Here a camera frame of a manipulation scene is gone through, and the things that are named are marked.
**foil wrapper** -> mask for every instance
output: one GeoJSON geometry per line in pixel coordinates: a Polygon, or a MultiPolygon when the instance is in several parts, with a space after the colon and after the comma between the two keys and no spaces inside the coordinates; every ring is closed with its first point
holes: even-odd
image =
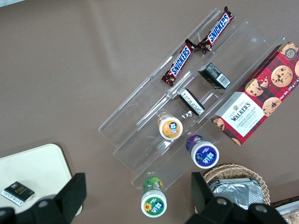
{"type": "Polygon", "coordinates": [[[255,178],[212,180],[210,190],[215,196],[222,196],[248,210],[253,203],[263,203],[263,189],[255,178]]]}

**walkers cookie box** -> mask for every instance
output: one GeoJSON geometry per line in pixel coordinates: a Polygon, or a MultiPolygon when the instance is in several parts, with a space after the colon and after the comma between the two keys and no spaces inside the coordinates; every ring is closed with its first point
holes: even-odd
{"type": "Polygon", "coordinates": [[[239,146],[290,95],[299,83],[299,51],[277,46],[211,118],[239,146]]]}

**round container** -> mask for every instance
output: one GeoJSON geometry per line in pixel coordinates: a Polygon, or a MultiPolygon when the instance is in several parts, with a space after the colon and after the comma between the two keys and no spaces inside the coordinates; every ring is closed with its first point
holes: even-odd
{"type": "Polygon", "coordinates": [[[160,134],[167,140],[178,139],[183,133],[182,122],[170,113],[162,114],[158,119],[160,134]]]}
{"type": "Polygon", "coordinates": [[[156,218],[165,213],[167,202],[162,189],[163,183],[157,177],[150,177],[143,183],[141,210],[146,216],[156,218]]]}
{"type": "Polygon", "coordinates": [[[186,149],[191,153],[196,166],[209,169],[219,160],[219,151],[211,142],[200,135],[191,136],[186,142],[186,149]]]}

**brown surface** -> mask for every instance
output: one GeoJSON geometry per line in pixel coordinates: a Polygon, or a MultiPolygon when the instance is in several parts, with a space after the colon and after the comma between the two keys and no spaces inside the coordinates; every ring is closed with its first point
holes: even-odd
{"type": "MultiPolygon", "coordinates": [[[[226,4],[269,43],[287,36],[299,44],[297,0],[226,4]]],[[[97,129],[215,7],[223,2],[26,0],[0,8],[0,157],[57,143],[72,173],[86,173],[88,196],[74,224],[152,223],[131,172],[97,129]]],[[[298,195],[298,94],[242,147],[228,138],[218,145],[219,164],[257,172],[272,202],[298,195]]],[[[166,192],[159,223],[181,224],[194,213],[191,171],[198,169],[166,192]]]]}
{"type": "Polygon", "coordinates": [[[278,201],[278,202],[273,202],[273,203],[271,203],[271,206],[273,206],[274,208],[277,208],[279,206],[283,206],[285,204],[296,202],[298,200],[299,200],[299,196],[291,197],[291,198],[287,198],[287,199],[284,199],[284,200],[281,200],[281,201],[278,201]]]}

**clear acrylic display stand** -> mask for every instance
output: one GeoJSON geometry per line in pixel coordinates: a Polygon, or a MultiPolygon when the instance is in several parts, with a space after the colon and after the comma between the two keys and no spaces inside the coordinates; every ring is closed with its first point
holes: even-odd
{"type": "MultiPolygon", "coordinates": [[[[193,43],[206,37],[221,17],[215,9],[187,36],[193,43]]],[[[211,143],[219,142],[224,134],[209,119],[233,94],[237,87],[271,52],[266,41],[249,22],[238,25],[236,19],[221,34],[212,52],[196,49],[182,69],[174,86],[161,80],[184,44],[123,103],[99,128],[115,145],[114,156],[133,173],[132,184],[142,190],[149,176],[159,177],[167,190],[181,175],[194,165],[185,143],[199,134],[211,143]],[[203,66],[213,63],[230,81],[226,90],[216,90],[199,73],[203,66]],[[205,112],[196,116],[177,95],[180,88],[188,88],[204,105],[205,112]],[[158,117],[164,112],[178,118],[184,127],[177,140],[164,139],[158,129],[158,117]]],[[[284,38],[274,45],[286,42],[284,38]]]]}

